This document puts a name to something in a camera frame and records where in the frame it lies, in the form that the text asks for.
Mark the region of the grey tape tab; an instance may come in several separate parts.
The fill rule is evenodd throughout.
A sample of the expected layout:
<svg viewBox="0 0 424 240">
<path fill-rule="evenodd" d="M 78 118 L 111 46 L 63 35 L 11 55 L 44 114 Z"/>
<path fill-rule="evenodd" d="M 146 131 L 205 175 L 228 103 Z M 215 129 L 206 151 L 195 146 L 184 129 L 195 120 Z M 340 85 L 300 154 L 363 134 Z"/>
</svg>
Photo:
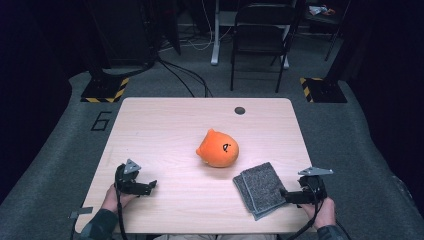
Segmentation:
<svg viewBox="0 0 424 240">
<path fill-rule="evenodd" d="M 72 211 L 68 218 L 69 219 L 77 219 L 80 215 L 91 214 L 93 211 L 92 207 L 81 207 L 77 210 Z"/>
</svg>

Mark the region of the dark cabinet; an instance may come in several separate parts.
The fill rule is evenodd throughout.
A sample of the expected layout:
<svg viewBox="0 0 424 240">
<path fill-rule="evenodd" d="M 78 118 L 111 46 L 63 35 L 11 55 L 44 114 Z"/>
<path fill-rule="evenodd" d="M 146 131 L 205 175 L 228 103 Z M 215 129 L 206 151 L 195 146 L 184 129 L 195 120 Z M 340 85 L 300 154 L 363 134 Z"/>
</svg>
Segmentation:
<svg viewBox="0 0 424 240">
<path fill-rule="evenodd" d="M 111 66 L 147 67 L 155 62 L 141 0 L 87 0 L 87 4 Z"/>
</svg>

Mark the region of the white and orange clutter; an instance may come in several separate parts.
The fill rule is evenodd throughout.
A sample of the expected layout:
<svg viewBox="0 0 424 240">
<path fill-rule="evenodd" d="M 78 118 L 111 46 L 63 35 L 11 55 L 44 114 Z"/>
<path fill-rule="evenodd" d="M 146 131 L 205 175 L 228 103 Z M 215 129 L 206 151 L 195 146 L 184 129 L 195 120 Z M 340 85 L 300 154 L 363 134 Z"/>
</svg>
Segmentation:
<svg viewBox="0 0 424 240">
<path fill-rule="evenodd" d="M 328 8 L 326 5 L 322 5 L 322 6 L 309 6 L 308 7 L 308 12 L 312 15 L 326 15 L 326 16 L 331 16 L 335 14 L 335 10 Z"/>
</svg>

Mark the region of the white desk leg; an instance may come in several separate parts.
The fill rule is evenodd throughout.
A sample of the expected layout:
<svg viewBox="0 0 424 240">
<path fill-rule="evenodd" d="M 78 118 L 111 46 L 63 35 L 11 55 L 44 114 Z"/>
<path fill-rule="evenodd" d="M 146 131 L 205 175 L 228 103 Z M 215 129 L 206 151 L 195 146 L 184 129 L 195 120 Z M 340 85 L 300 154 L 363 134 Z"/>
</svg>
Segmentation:
<svg viewBox="0 0 424 240">
<path fill-rule="evenodd" d="M 220 52 L 220 7 L 219 0 L 215 0 L 215 11 L 214 11 L 214 44 L 211 55 L 211 65 L 217 66 L 219 63 L 219 52 Z"/>
</svg>

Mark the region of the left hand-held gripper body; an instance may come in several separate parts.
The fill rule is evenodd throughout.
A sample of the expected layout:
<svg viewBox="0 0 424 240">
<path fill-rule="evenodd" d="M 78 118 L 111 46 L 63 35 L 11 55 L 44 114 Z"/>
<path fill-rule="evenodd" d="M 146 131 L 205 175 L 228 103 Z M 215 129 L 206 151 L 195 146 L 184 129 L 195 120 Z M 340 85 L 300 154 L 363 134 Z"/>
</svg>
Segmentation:
<svg viewBox="0 0 424 240">
<path fill-rule="evenodd" d="M 117 167 L 115 172 L 115 188 L 125 194 L 141 195 L 144 185 L 136 182 L 141 167 L 128 159 Z"/>
</svg>

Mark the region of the grey fluffy cloth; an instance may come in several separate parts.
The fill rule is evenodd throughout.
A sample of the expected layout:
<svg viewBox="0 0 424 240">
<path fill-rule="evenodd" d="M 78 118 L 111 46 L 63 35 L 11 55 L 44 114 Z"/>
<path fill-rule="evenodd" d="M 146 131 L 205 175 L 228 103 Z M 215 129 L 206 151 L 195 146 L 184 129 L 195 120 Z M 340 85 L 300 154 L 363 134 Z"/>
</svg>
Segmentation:
<svg viewBox="0 0 424 240">
<path fill-rule="evenodd" d="M 280 193 L 285 187 L 270 162 L 243 170 L 233 182 L 255 221 L 286 203 Z"/>
</svg>

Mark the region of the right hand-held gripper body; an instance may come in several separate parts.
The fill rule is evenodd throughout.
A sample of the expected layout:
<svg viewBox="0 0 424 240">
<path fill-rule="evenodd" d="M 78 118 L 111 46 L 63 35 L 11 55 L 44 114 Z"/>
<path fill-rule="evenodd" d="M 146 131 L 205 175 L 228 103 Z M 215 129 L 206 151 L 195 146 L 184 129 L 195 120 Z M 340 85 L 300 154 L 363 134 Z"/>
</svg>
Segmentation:
<svg viewBox="0 0 424 240">
<path fill-rule="evenodd" d="M 327 191 L 322 175 L 333 174 L 332 169 L 322 169 L 318 167 L 309 167 L 298 172 L 300 179 L 298 180 L 301 192 L 301 204 L 310 204 L 320 202 L 327 197 Z"/>
</svg>

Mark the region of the orange plush toy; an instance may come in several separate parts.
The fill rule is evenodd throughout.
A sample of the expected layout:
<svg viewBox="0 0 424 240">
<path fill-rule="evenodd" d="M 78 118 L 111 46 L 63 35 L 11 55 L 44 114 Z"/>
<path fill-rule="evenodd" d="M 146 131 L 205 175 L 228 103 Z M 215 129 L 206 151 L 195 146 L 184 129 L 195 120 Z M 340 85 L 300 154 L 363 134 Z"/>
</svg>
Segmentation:
<svg viewBox="0 0 424 240">
<path fill-rule="evenodd" d="M 239 145 L 230 135 L 209 129 L 196 154 L 211 167 L 225 168 L 238 159 Z"/>
</svg>

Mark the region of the person's left hand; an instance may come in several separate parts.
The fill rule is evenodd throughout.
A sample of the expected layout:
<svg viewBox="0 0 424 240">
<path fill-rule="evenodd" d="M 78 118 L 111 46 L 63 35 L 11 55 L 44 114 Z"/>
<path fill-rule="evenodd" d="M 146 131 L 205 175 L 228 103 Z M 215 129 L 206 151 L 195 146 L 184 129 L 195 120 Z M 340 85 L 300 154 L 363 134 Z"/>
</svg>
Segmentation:
<svg viewBox="0 0 424 240">
<path fill-rule="evenodd" d="M 118 213 L 118 203 L 121 203 L 123 208 L 136 198 L 136 195 L 121 193 L 120 197 L 117 197 L 116 188 L 114 185 L 111 185 L 106 192 L 105 198 L 101 205 L 102 209 L 109 210 L 115 214 Z"/>
</svg>

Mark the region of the black folding chair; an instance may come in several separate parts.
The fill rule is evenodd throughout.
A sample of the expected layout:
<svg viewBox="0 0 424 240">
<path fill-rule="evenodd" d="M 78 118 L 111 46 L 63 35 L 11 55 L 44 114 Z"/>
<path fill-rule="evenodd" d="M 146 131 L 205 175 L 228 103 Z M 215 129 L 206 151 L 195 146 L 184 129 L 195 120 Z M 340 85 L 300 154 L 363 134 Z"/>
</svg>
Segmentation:
<svg viewBox="0 0 424 240">
<path fill-rule="evenodd" d="M 279 61 L 280 69 L 275 92 L 278 93 L 284 64 L 298 25 L 295 6 L 282 3 L 251 3 L 235 16 L 231 51 L 230 90 L 234 89 L 237 55 L 272 56 L 271 65 Z"/>
</svg>

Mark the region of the person's right hand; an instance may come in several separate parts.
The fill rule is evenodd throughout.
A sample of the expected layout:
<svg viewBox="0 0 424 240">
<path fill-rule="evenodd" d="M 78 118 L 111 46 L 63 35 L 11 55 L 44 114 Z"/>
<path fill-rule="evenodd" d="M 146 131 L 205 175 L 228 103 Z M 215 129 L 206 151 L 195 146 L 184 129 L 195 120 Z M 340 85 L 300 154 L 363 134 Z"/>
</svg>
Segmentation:
<svg viewBox="0 0 424 240">
<path fill-rule="evenodd" d="M 314 205 L 301 204 L 300 207 L 305 211 L 309 219 L 315 218 L 313 226 L 316 230 L 336 225 L 335 203 L 330 197 L 325 198 L 320 203 L 318 213 L 315 213 Z"/>
</svg>

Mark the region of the striped black stand base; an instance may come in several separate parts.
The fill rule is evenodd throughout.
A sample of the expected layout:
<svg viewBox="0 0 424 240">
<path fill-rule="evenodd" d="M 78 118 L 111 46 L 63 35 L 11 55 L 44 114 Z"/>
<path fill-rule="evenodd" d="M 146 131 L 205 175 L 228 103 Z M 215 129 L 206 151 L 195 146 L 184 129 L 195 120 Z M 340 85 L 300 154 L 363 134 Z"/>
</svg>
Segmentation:
<svg viewBox="0 0 424 240">
<path fill-rule="evenodd" d="M 122 97 L 129 82 L 128 78 L 94 80 L 92 79 L 83 93 L 81 102 L 114 103 Z"/>
<path fill-rule="evenodd" d="M 322 78 L 301 78 L 305 98 L 310 103 L 346 103 L 347 99 L 337 83 Z"/>
</svg>

